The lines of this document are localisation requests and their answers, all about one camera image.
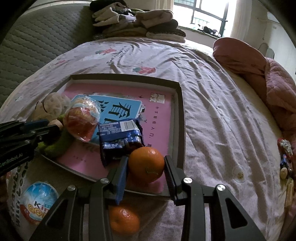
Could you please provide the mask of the window with dark frame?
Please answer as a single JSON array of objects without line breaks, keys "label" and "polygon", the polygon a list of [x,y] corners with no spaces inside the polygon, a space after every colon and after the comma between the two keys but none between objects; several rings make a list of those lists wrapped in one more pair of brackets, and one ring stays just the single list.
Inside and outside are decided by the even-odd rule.
[{"label": "window with dark frame", "polygon": [[181,27],[200,31],[199,29],[207,26],[217,30],[222,37],[227,23],[228,9],[229,1],[176,0],[173,12]]}]

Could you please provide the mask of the blue snack packet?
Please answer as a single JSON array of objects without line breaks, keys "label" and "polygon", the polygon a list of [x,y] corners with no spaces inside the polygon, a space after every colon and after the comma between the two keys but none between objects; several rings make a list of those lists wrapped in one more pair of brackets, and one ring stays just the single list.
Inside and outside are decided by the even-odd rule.
[{"label": "blue snack packet", "polygon": [[142,127],[137,118],[127,118],[98,126],[100,159],[105,168],[118,163],[123,156],[144,147]]}]

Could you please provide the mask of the clothes on window sill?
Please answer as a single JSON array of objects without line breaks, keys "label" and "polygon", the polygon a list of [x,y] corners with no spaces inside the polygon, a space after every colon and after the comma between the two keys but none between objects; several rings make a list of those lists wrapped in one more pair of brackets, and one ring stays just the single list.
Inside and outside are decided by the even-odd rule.
[{"label": "clothes on window sill", "polygon": [[215,30],[215,29],[211,29],[211,28],[208,28],[207,26],[204,26],[204,27],[202,27],[201,29],[199,29],[201,32],[203,32],[203,33],[206,33],[206,34],[208,34],[208,35],[212,35],[212,36],[214,36],[214,37],[216,37],[216,38],[220,38],[221,37],[221,34],[217,31],[217,30]]}]

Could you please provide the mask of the orange mandarin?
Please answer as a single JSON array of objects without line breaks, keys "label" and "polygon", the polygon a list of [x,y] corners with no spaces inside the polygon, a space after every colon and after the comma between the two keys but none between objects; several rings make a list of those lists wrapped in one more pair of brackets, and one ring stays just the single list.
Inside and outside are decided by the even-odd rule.
[{"label": "orange mandarin", "polygon": [[110,206],[109,223],[116,235],[131,236],[140,229],[140,217],[127,206]]},{"label": "orange mandarin", "polygon": [[132,151],[128,158],[128,166],[136,180],[149,184],[162,176],[165,161],[157,149],[141,147]]}]

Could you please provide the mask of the beige curtain right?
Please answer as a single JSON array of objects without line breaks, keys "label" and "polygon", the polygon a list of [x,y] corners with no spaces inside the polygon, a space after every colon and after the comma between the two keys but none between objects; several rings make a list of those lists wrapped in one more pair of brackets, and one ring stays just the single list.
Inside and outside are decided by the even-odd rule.
[{"label": "beige curtain right", "polygon": [[236,1],[235,15],[230,37],[244,41],[250,26],[252,0]]}]

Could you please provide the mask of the surprise egg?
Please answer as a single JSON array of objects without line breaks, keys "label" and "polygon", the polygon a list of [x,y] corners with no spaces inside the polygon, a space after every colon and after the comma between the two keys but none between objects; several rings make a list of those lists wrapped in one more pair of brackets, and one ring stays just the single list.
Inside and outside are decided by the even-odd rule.
[{"label": "surprise egg", "polygon": [[63,117],[66,130],[76,139],[89,142],[101,116],[99,103],[85,95],[75,96]]},{"label": "surprise egg", "polygon": [[38,225],[58,198],[59,194],[52,185],[35,182],[22,194],[21,213],[30,224]]}]

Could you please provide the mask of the white plush toy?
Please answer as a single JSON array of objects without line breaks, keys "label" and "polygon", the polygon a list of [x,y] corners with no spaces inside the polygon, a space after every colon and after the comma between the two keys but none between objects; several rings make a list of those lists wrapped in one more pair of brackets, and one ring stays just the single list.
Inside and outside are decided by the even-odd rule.
[{"label": "white plush toy", "polygon": [[32,120],[53,121],[67,111],[70,103],[71,100],[66,95],[57,92],[50,93],[43,102],[37,102],[32,113]]}]

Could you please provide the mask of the pink quilted blanket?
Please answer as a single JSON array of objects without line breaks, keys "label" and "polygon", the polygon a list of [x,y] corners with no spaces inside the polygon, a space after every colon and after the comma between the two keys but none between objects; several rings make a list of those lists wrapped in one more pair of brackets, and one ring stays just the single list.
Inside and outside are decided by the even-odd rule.
[{"label": "pink quilted blanket", "polygon": [[254,89],[295,151],[295,82],[290,74],[275,60],[235,38],[215,41],[213,56]]}]

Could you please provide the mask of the white air conditioner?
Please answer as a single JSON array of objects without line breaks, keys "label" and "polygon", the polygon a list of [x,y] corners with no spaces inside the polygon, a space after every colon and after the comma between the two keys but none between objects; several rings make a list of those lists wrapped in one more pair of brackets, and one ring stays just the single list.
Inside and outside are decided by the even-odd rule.
[{"label": "white air conditioner", "polygon": [[272,22],[275,22],[275,23],[278,23],[278,24],[280,23],[278,21],[278,19],[272,13],[270,13],[269,11],[267,12],[267,18],[268,18],[269,21],[272,21]]}]

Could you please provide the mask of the grey quilted headboard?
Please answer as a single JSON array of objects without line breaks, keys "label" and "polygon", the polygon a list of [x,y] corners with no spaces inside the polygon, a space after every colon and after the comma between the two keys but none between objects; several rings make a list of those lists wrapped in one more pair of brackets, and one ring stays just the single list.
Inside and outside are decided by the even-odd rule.
[{"label": "grey quilted headboard", "polygon": [[87,4],[59,4],[21,16],[1,43],[1,103],[26,78],[91,40]]}]

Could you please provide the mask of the strawberry print bed sheet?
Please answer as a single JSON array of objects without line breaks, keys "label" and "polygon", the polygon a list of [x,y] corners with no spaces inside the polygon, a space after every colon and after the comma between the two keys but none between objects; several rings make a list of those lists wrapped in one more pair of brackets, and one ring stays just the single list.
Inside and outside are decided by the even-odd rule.
[{"label": "strawberry print bed sheet", "polygon": [[240,77],[226,71],[204,46],[147,38],[84,43],[23,81],[1,107],[1,121],[25,120],[38,101],[73,74],[115,73],[176,81],[184,99],[185,173],[207,186],[225,184],[267,240],[285,219],[271,113]]}]

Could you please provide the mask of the small toys on bed edge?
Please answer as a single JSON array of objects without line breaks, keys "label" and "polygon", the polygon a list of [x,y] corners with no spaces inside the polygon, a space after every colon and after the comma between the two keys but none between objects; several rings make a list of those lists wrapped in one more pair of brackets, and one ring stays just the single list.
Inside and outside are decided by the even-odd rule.
[{"label": "small toys on bed edge", "polygon": [[280,178],[282,180],[295,178],[295,172],[292,165],[292,146],[286,139],[279,138],[277,140],[278,150],[280,152]]}]

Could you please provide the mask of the pile of folded clothes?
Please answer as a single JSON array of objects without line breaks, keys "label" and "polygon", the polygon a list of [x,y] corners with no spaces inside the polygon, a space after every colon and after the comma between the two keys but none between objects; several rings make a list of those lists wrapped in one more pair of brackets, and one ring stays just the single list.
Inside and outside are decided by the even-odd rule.
[{"label": "pile of folded clothes", "polygon": [[186,34],[178,28],[169,9],[130,9],[125,1],[93,1],[93,39],[148,37],[184,43]]}]

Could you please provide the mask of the shallow dark cardboard tray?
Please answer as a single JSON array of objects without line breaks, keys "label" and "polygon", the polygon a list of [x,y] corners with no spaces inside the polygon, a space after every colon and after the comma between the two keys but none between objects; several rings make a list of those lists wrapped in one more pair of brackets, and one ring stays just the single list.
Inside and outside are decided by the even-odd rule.
[{"label": "shallow dark cardboard tray", "polygon": [[66,135],[56,145],[41,149],[47,160],[97,181],[123,155],[146,146],[183,167],[185,118],[179,83],[127,74],[83,74],[69,77],[55,92],[71,100],[90,97],[101,114],[89,142]]}]

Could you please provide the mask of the small brownish round fruit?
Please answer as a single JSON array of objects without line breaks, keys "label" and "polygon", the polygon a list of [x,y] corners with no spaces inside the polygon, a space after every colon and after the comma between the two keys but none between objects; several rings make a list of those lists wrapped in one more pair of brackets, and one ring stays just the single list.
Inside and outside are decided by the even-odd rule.
[{"label": "small brownish round fruit", "polygon": [[57,126],[60,130],[63,129],[63,124],[58,119],[50,121],[48,126]]}]

